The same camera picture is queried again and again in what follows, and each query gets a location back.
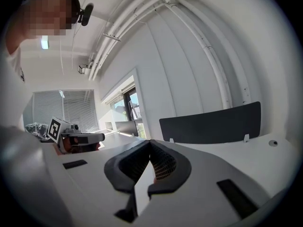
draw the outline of white pipe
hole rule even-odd
[[[74,54],[74,40],[75,40],[75,34],[76,34],[76,27],[77,23],[75,24],[74,33],[72,37],[72,44],[71,44],[71,69],[73,69],[73,54]]]
[[[59,38],[60,38],[60,60],[61,60],[61,68],[62,68],[62,74],[64,75],[63,62],[62,62],[61,36],[60,36]]]
[[[123,25],[122,27],[119,29],[119,31],[115,34],[116,38],[119,38],[120,35],[123,33],[123,31],[125,31],[125,29],[139,16],[141,15],[146,9],[148,9],[150,6],[152,6],[153,4],[157,3],[160,0],[150,0],[148,3],[144,4],[136,13],[134,13]],[[107,45],[107,48],[103,51],[103,54],[98,62],[97,65],[97,69],[94,72],[93,75],[93,80],[96,78],[96,75],[98,73],[98,71],[100,70],[103,62],[104,62],[104,58],[107,57],[107,54],[109,53],[110,49],[112,48],[113,44],[115,43],[114,40],[111,40],[109,42],[109,44]]]
[[[138,22],[140,22],[141,19],[143,19],[144,17],[146,17],[147,15],[151,14],[154,10],[162,7],[164,5],[164,3],[160,3],[159,5],[157,5],[156,7],[154,7],[152,10],[149,10],[148,12],[146,12],[145,14],[143,14],[140,18],[136,19],[121,35],[120,35],[120,39]],[[104,54],[104,56],[102,56],[102,61],[100,62],[100,65],[102,66],[104,61],[106,60],[107,56],[110,54],[110,52],[112,51],[112,49],[114,48],[114,46],[118,43],[118,41],[114,41],[113,45],[110,47],[109,51]],[[98,70],[96,70],[93,80],[96,78],[98,73]]]
[[[189,3],[186,0],[177,0],[179,3],[181,3],[184,7],[186,7],[188,10],[190,10],[192,13],[194,13],[203,23],[205,23],[215,35],[217,35],[218,39],[220,40],[221,44],[223,45],[224,49],[227,52],[227,55],[233,65],[233,68],[236,73],[237,80],[240,85],[240,90],[243,98],[243,104],[250,104],[251,103],[251,97],[250,97],[250,90],[247,82],[247,78],[244,72],[244,69],[241,65],[240,59],[235,52],[234,48],[230,44],[230,42],[227,40],[223,32],[219,29],[219,27],[213,23],[202,11],[197,9],[195,6],[193,6],[191,3]]]
[[[228,102],[226,103],[226,105],[229,105],[228,108],[232,107],[232,95],[229,89],[229,85],[228,85],[228,81],[223,69],[222,64],[220,63],[215,51],[211,48],[211,44],[209,43],[209,41],[207,40],[206,36],[203,34],[203,32],[201,31],[201,29],[184,13],[179,9],[181,15],[183,15],[184,19],[186,20],[187,23],[189,23],[189,25],[191,25],[193,27],[194,30],[196,30],[198,32],[198,34],[200,35],[200,38],[202,38],[203,42],[205,42],[207,48],[205,48],[204,50],[208,49],[210,50],[211,53],[211,57],[213,58],[213,61],[216,64],[216,67],[218,67],[220,74],[222,76],[223,82],[224,82],[224,87],[227,93],[227,98],[228,98]]]
[[[101,32],[100,32],[100,34],[99,34],[99,36],[98,36],[98,40],[97,40],[96,46],[95,46],[96,51],[93,52],[93,53],[91,53],[91,56],[90,56],[90,58],[89,58],[89,61],[90,61],[91,58],[94,58],[94,57],[95,57],[95,54],[96,54],[96,52],[98,51],[99,41],[100,41],[100,39],[102,38],[102,35],[103,35],[103,33],[104,33],[105,29],[106,29],[106,26],[107,26],[108,22],[110,21],[110,19],[112,18],[112,16],[113,16],[114,13],[116,12],[116,10],[121,6],[121,4],[124,3],[124,1],[125,1],[125,0],[121,0],[121,1],[114,7],[114,9],[111,11],[111,13],[110,13],[108,19],[106,20],[106,23],[103,25],[102,30],[101,30]]]
[[[185,25],[186,27],[192,32],[194,37],[197,39],[198,43],[203,48],[207,58],[209,59],[209,62],[214,70],[214,75],[217,79],[219,90],[222,98],[222,105],[223,109],[230,108],[229,99],[228,99],[228,93],[225,87],[225,83],[223,80],[222,73],[220,72],[218,65],[211,54],[210,50],[208,49],[208,46],[206,45],[205,41],[203,41],[203,38],[200,37],[199,33],[193,28],[193,26],[188,22],[189,18],[187,15],[185,15],[176,5],[174,4],[165,4],[165,6],[171,10]]]
[[[113,35],[113,33],[115,32],[115,30],[121,25],[121,23],[126,19],[126,17],[142,2],[144,2],[145,0],[134,0],[130,5],[128,5],[128,7],[122,12],[122,14],[118,17],[118,19],[115,21],[115,23],[113,24],[113,26],[110,28],[109,32],[107,33],[108,35]],[[92,70],[90,71],[89,74],[89,80],[91,80],[93,73],[95,71],[95,68],[100,60],[100,57],[103,53],[103,50],[105,48],[105,46],[107,45],[108,41],[110,39],[109,38],[105,38],[101,48],[99,49],[96,57],[95,57],[95,62],[93,64]]]

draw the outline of window blinds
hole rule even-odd
[[[52,117],[77,124],[82,133],[99,130],[94,91],[34,93],[33,121],[49,124]]]
[[[33,121],[49,124],[52,117],[63,119],[62,97],[59,91],[34,93]]]
[[[82,133],[99,130],[94,91],[64,91],[63,93],[65,120],[77,124]]]

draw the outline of black rubber grip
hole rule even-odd
[[[145,140],[109,159],[104,173],[117,191],[131,193],[149,161],[157,178],[156,183],[148,188],[149,197],[174,192],[191,173],[191,164],[184,155],[155,140]]]
[[[85,160],[79,160],[79,161],[63,163],[63,166],[65,169],[70,169],[70,168],[78,167],[78,166],[85,165],[85,164],[87,164],[87,162]]]

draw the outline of plastic bag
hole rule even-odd
[[[47,137],[48,124],[46,123],[30,123],[25,126],[28,133],[35,135],[41,141],[47,141],[50,138]]]

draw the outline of ceiling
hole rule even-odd
[[[72,48],[72,39],[74,28],[78,31],[74,39],[73,56],[89,57],[92,48],[96,44],[100,36],[102,28],[110,17],[111,12],[116,5],[122,0],[79,0],[81,7],[92,2],[94,9],[87,26],[76,24],[71,30],[66,30],[66,33],[61,36],[49,36],[49,49],[41,48],[40,39],[27,40],[21,44],[22,58],[37,58],[37,57],[56,57],[60,56],[60,40],[62,47],[62,56],[70,57]]]

